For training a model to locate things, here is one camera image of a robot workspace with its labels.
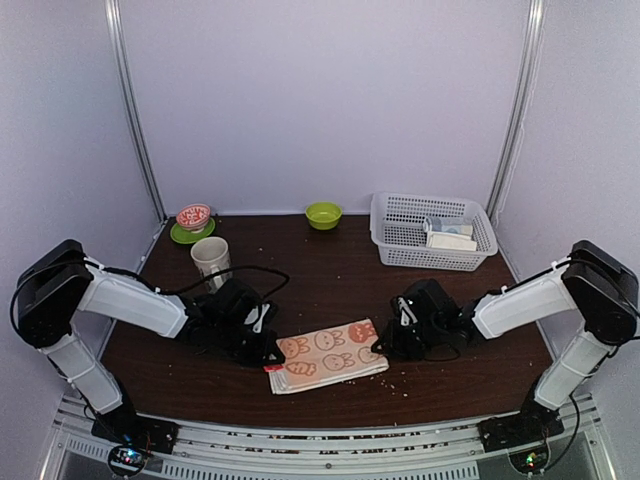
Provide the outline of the orange patterned towel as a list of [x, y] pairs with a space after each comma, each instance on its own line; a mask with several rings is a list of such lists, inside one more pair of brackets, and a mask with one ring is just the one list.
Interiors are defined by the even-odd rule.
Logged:
[[301, 393], [382, 373], [389, 362], [372, 350], [377, 340], [368, 318], [279, 339], [285, 361], [268, 372], [271, 393]]

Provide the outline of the white towel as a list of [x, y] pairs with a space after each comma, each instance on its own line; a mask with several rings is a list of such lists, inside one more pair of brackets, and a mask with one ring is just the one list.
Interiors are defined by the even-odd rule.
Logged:
[[427, 234], [427, 247], [432, 249], [475, 252], [477, 250], [477, 242], [465, 235], [447, 232], [429, 232]]

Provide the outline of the white plastic basket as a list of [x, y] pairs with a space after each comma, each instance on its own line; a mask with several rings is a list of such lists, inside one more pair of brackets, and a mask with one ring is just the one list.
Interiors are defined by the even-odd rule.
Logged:
[[474, 271], [498, 251], [487, 214], [467, 199], [376, 193], [370, 232], [387, 266]]

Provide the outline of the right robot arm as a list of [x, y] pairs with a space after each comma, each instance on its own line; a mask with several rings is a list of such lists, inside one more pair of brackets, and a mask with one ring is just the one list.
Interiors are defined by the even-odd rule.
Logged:
[[423, 360], [440, 346], [460, 352], [561, 312], [581, 315], [581, 327], [533, 382], [519, 412], [479, 423], [484, 450], [496, 451], [563, 432], [561, 406], [605, 359], [635, 339], [639, 280], [604, 250], [582, 240], [550, 268], [463, 307], [434, 279], [415, 282], [391, 305], [394, 316], [371, 350], [402, 360]]

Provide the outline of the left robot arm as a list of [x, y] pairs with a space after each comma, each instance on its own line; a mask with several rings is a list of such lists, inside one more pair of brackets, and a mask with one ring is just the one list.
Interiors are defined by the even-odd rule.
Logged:
[[219, 348], [244, 366], [284, 364], [277, 334], [268, 327], [276, 305], [233, 271], [207, 270], [198, 282], [209, 284], [210, 292], [189, 298], [188, 287], [163, 290], [134, 272], [99, 263], [68, 239], [21, 274], [9, 304], [10, 323], [84, 399], [94, 415], [93, 435], [168, 452], [177, 425], [137, 413], [122, 382], [75, 332], [72, 319], [79, 311], [95, 313], [187, 345]]

